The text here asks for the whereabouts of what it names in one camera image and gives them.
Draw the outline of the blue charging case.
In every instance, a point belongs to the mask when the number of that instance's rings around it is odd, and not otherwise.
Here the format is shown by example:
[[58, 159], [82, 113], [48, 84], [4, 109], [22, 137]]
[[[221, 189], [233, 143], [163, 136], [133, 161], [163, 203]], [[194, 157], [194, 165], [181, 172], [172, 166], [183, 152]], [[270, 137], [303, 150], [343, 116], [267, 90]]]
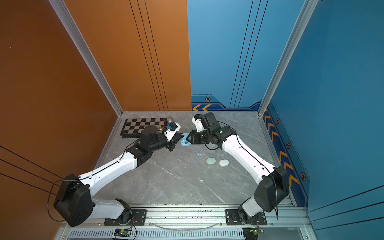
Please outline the blue charging case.
[[188, 133], [183, 134], [183, 138], [181, 139], [180, 143], [183, 147], [188, 147], [191, 145], [191, 143], [187, 140], [187, 137], [189, 136]]

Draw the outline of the green charging case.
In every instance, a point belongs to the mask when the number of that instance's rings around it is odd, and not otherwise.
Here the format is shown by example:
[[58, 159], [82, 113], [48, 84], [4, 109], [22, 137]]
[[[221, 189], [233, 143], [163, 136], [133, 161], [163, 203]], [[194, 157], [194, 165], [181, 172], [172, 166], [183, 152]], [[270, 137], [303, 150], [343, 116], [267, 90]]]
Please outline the green charging case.
[[207, 158], [206, 159], [206, 163], [210, 166], [210, 165], [214, 165], [216, 163], [216, 159], [215, 158]]

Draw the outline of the white charging case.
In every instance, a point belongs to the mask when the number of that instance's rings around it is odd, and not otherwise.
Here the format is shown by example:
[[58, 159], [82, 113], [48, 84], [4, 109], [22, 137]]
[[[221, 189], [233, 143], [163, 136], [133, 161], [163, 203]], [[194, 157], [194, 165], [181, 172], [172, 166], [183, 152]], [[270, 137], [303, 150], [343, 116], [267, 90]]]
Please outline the white charging case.
[[229, 165], [229, 161], [228, 160], [220, 160], [219, 161], [219, 166], [220, 167], [227, 167]]

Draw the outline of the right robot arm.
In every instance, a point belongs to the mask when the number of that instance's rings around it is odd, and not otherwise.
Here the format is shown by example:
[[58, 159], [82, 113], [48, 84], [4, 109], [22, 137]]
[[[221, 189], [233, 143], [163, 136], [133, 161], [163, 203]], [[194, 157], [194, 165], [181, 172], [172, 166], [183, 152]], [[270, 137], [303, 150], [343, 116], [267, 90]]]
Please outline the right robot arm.
[[275, 210], [290, 194], [289, 174], [284, 167], [275, 167], [257, 155], [239, 137], [237, 131], [228, 124], [221, 126], [213, 113], [195, 115], [192, 122], [196, 129], [191, 131], [187, 141], [192, 145], [214, 144], [235, 158], [252, 176], [257, 188], [238, 207], [240, 221], [250, 225], [261, 212]]

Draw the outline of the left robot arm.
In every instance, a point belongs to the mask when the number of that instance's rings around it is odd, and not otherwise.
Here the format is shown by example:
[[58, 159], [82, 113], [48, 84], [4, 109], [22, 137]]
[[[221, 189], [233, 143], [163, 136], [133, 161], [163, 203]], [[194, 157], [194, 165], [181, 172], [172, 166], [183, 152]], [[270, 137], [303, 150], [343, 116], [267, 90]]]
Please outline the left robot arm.
[[53, 202], [54, 209], [71, 227], [89, 219], [106, 219], [117, 225], [130, 224], [133, 214], [124, 200], [100, 200], [95, 198], [96, 193], [121, 175], [143, 165], [155, 151], [173, 151], [183, 138], [180, 128], [174, 122], [169, 123], [164, 131], [159, 131], [156, 126], [147, 126], [115, 160], [80, 176], [68, 175], [62, 180]]

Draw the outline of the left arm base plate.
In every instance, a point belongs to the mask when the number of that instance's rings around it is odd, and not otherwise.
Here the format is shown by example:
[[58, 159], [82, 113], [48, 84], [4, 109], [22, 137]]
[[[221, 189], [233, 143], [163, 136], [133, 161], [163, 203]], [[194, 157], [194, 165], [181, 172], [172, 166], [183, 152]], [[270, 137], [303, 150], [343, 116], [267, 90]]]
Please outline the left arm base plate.
[[146, 209], [131, 209], [129, 212], [124, 211], [116, 220], [105, 219], [104, 226], [144, 226], [146, 217]]

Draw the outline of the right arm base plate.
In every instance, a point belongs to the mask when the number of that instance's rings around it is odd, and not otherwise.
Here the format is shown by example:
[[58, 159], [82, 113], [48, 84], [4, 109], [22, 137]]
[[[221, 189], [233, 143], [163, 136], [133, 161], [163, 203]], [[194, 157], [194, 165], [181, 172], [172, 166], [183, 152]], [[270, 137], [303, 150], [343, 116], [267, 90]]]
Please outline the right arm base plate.
[[266, 226], [267, 218], [265, 216], [265, 212], [259, 212], [253, 217], [246, 217], [245, 215], [241, 215], [239, 210], [235, 209], [226, 209], [225, 210], [226, 215], [226, 224], [228, 226], [237, 226], [237, 225], [244, 225], [244, 226]]

